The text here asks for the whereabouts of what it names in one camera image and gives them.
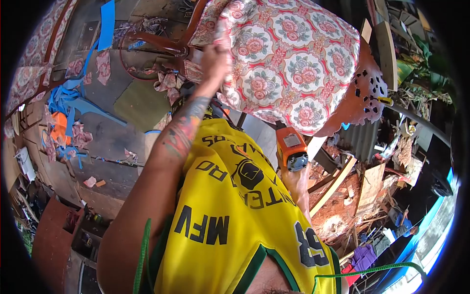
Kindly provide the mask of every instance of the orange power tool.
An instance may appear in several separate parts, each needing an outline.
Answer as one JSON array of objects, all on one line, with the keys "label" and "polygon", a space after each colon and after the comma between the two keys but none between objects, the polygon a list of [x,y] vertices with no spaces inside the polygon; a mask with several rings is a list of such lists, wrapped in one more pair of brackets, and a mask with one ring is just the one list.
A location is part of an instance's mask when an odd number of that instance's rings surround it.
[{"label": "orange power tool", "polygon": [[279,166],[284,166],[290,172],[296,172],[306,168],[308,163],[307,144],[302,135],[293,127],[287,127],[279,120],[276,122],[277,152],[282,162]]}]

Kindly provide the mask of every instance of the yellow jersey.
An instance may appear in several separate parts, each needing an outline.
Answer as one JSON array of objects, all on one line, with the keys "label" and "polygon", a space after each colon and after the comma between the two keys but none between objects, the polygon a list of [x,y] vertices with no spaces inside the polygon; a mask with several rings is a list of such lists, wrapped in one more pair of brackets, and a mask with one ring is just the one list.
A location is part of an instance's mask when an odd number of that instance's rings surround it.
[{"label": "yellow jersey", "polygon": [[[293,291],[311,293],[315,275],[340,273],[260,147],[226,120],[202,121],[183,176],[150,259],[154,293],[245,293],[266,255]],[[321,278],[316,293],[340,290],[340,278]]]}]

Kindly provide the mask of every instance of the tattoo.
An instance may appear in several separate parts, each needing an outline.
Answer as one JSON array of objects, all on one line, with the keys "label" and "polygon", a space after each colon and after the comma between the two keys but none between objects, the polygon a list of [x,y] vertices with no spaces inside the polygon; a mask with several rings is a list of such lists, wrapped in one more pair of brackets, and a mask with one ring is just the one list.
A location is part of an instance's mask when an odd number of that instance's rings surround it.
[{"label": "tattoo", "polygon": [[188,156],[205,110],[211,98],[198,96],[186,101],[162,135],[162,144],[180,159]]}]

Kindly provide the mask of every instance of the jersey number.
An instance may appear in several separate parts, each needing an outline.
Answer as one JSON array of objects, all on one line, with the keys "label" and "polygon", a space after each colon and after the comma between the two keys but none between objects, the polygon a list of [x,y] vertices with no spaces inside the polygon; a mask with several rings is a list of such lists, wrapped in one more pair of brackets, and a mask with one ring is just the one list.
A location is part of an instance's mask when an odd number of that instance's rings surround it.
[{"label": "jersey number", "polygon": [[308,228],[305,233],[299,222],[295,224],[297,240],[300,243],[300,262],[306,267],[324,266],[329,264],[325,251],[312,228]]}]

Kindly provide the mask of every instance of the purple cloth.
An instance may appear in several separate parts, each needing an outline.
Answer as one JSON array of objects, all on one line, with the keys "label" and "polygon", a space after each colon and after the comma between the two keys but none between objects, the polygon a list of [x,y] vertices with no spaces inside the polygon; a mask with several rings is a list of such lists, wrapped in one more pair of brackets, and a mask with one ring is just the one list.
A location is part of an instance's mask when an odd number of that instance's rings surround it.
[{"label": "purple cloth", "polygon": [[364,247],[354,249],[354,257],[352,258],[352,267],[355,271],[362,271],[370,268],[372,263],[377,259],[374,248],[370,244]]}]

